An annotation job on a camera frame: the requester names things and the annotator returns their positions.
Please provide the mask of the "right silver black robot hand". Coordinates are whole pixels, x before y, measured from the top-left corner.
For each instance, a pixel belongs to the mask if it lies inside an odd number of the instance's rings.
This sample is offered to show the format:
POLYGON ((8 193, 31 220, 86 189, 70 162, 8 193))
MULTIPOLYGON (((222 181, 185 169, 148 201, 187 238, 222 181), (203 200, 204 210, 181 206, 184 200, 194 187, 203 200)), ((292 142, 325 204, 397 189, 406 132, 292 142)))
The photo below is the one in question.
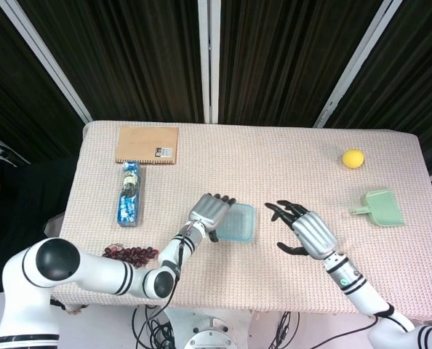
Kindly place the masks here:
POLYGON ((286 200, 277 203, 284 208, 265 203, 273 211, 271 221, 280 218, 301 244, 299 247, 290 247, 279 241, 276 245, 281 251, 290 255, 310 256, 315 260, 325 260, 335 253, 337 238, 317 213, 286 200))

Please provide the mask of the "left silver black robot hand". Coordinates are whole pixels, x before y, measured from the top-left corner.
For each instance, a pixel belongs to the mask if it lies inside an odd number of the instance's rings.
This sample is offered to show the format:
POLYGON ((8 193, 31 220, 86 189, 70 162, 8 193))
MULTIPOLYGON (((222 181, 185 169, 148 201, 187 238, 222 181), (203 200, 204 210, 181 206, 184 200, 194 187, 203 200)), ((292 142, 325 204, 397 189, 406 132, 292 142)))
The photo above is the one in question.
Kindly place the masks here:
POLYGON ((229 209, 236 203, 235 198, 221 196, 219 193, 204 194, 188 215, 190 221, 200 222, 211 242, 218 242, 217 226, 227 215, 229 209))

